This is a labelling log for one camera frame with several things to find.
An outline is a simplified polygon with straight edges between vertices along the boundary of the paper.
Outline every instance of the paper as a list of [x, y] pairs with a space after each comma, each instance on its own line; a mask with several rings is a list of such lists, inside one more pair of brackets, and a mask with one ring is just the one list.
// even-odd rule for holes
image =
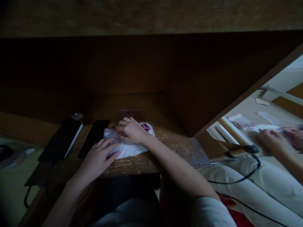
[[263, 105], [266, 105], [266, 106], [270, 106], [268, 101], [266, 101], [264, 99], [261, 99], [261, 98], [256, 98], [256, 102], [260, 103], [260, 104], [263, 104]]
[[[140, 123], [140, 125], [146, 124], [149, 127], [149, 134], [152, 134], [153, 136], [155, 136], [154, 130], [152, 128], [152, 126], [147, 123], [147, 122], [142, 122]], [[116, 138], [116, 140], [114, 141], [114, 143], [120, 143], [119, 146], [115, 147], [109, 154], [108, 157], [110, 157], [112, 154], [116, 153], [117, 151], [120, 151], [120, 155], [116, 158], [116, 159], [121, 159], [121, 158], [126, 158], [126, 157], [130, 157], [130, 156], [134, 156], [134, 155], [138, 155], [141, 154], [143, 152], [147, 152], [148, 149], [146, 147], [144, 147], [141, 144], [134, 144], [134, 143], [127, 143], [123, 140], [121, 140], [118, 137], [118, 133], [115, 130], [111, 130], [109, 129], [108, 131], [105, 129], [104, 130], [104, 139], [107, 138]]]

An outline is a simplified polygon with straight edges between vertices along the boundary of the smartphone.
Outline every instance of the smartphone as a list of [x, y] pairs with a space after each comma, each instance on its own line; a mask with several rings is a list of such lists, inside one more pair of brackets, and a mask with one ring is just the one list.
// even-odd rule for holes
[[83, 123], [81, 121], [73, 119], [64, 122], [47, 143], [38, 161], [50, 162], [65, 158], [81, 131], [82, 126]]
[[85, 158], [92, 146], [103, 139], [104, 129], [108, 128], [109, 120], [98, 120], [92, 125], [91, 130], [81, 148], [78, 158]]

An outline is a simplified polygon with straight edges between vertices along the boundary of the black cable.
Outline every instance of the black cable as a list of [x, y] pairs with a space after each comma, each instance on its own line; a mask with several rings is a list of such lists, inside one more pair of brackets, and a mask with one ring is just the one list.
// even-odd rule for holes
[[48, 197], [49, 199], [51, 199], [51, 196], [48, 192], [48, 180], [49, 180], [49, 177], [50, 177], [50, 174], [51, 174], [51, 170], [53, 169], [53, 167], [57, 164], [57, 161], [53, 161], [52, 164], [51, 164], [51, 168], [50, 170], [48, 171], [47, 173], [47, 176], [46, 176], [46, 180], [45, 180], [45, 184], [44, 184], [44, 187], [45, 187], [45, 194], [46, 194], [46, 197]]
[[37, 175], [39, 166], [40, 166], [40, 162], [39, 162], [39, 164], [38, 164], [38, 166], [37, 166], [37, 168], [36, 168], [36, 170], [35, 170], [35, 172], [34, 172], [33, 180], [32, 180], [32, 182], [31, 182], [31, 184], [30, 184], [30, 186], [29, 186], [29, 188], [28, 188], [28, 190], [27, 190], [27, 192], [26, 192], [26, 195], [25, 195], [25, 197], [24, 197], [24, 206], [25, 206], [26, 208], [29, 208], [29, 205], [28, 205], [28, 203], [27, 203], [27, 197], [28, 197], [29, 192], [31, 191], [32, 186], [33, 186], [34, 183], [35, 183], [35, 179], [36, 179], [36, 175]]
[[221, 194], [221, 193], [219, 193], [219, 192], [217, 192], [217, 191], [216, 191], [216, 193], [219, 194], [219, 195], [225, 196], [225, 197], [227, 197], [227, 198], [236, 200], [236, 201], [238, 201], [239, 203], [241, 203], [243, 206], [245, 206], [245, 207], [247, 207], [248, 209], [250, 209], [251, 211], [257, 213], [258, 215], [261, 215], [262, 217], [267, 218], [268, 220], [271, 220], [271, 221], [273, 221], [273, 222], [275, 222], [275, 223], [277, 223], [277, 224], [280, 224], [280, 225], [282, 225], [282, 226], [288, 227], [287, 225], [284, 225], [284, 224], [282, 224], [282, 223], [280, 223], [280, 222], [275, 221], [274, 219], [272, 219], [272, 218], [270, 218], [270, 217], [267, 217], [267, 216], [264, 215], [264, 214], [261, 214], [260, 212], [254, 210], [253, 208], [251, 208], [251, 207], [249, 207], [248, 205], [242, 203], [240, 200], [238, 200], [238, 199], [236, 199], [236, 198], [234, 198], [234, 197], [231, 197], [231, 196], [228, 196], [228, 195], [225, 195], [225, 194]]
[[254, 155], [254, 154], [252, 154], [252, 157], [253, 157], [255, 160], [257, 160], [258, 165], [257, 165], [257, 167], [256, 167], [253, 171], [251, 171], [249, 174], [247, 174], [247, 175], [246, 175], [245, 177], [243, 177], [242, 179], [240, 179], [240, 180], [238, 180], [238, 181], [235, 181], [235, 182], [231, 182], [231, 183], [223, 183], [223, 182], [216, 182], [216, 181], [208, 181], [208, 182], [210, 182], [210, 183], [217, 183], [217, 184], [234, 184], [234, 183], [239, 183], [239, 182], [241, 182], [241, 181], [246, 180], [246, 179], [249, 178], [251, 175], [253, 175], [253, 174], [256, 172], [256, 170], [257, 170], [258, 168], [260, 168], [260, 166], [261, 166], [261, 162], [260, 162], [260, 160], [258, 159], [258, 157], [257, 157], [256, 155]]

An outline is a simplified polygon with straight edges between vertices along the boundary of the white cloth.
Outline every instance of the white cloth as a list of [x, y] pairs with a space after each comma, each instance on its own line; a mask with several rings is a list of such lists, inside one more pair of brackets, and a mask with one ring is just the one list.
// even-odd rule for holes
[[193, 203], [192, 227], [236, 227], [226, 206], [213, 198], [203, 197]]
[[[204, 167], [199, 171], [207, 180], [230, 183], [243, 178], [255, 169], [257, 162], [252, 158], [243, 158], [226, 165], [228, 166]], [[260, 169], [249, 180], [236, 184], [211, 183], [211, 185], [215, 191], [237, 198], [254, 210], [286, 226], [303, 226], [303, 219], [300, 217], [303, 210], [303, 187], [290, 174], [265, 160], [261, 160]], [[234, 202], [253, 225], [281, 226], [251, 211], [236, 200]]]
[[[144, 123], [146, 123], [150, 128], [148, 133], [155, 136], [154, 130], [149, 123], [142, 122], [142, 123], [140, 123], [140, 125], [142, 125]], [[120, 155], [116, 159], [126, 158], [126, 157], [138, 155], [138, 154], [148, 151], [148, 149], [141, 144], [127, 143], [127, 142], [121, 140], [118, 137], [118, 133], [115, 131], [110, 134], [107, 134], [104, 132], [104, 139], [108, 139], [108, 138], [116, 138], [114, 143], [120, 143], [119, 146], [112, 149], [112, 151], [108, 154], [108, 157], [110, 157], [113, 153], [116, 153], [117, 151], [120, 151]]]
[[[90, 227], [167, 226], [161, 219], [161, 210], [153, 201], [129, 199]], [[213, 198], [199, 198], [193, 203], [192, 227], [236, 227], [226, 206]]]

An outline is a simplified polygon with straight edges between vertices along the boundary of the wooden desk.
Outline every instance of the wooden desk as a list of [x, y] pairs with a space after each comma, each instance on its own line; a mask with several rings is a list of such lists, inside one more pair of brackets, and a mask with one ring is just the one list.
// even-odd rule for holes
[[[84, 125], [68, 156], [53, 167], [49, 184], [65, 183], [77, 171], [82, 163], [78, 154], [92, 127], [99, 119], [109, 119], [118, 122], [117, 110], [136, 106], [144, 110], [146, 121], [153, 126], [156, 137], [184, 158], [194, 168], [209, 166], [211, 163], [196, 138], [188, 137], [179, 126], [166, 96], [163, 94], [129, 94], [91, 98], [84, 110], [90, 125]], [[51, 163], [41, 163], [35, 184], [44, 185]], [[117, 159], [101, 175], [101, 178], [111, 178], [135, 174], [161, 172], [162, 167], [150, 152]]]

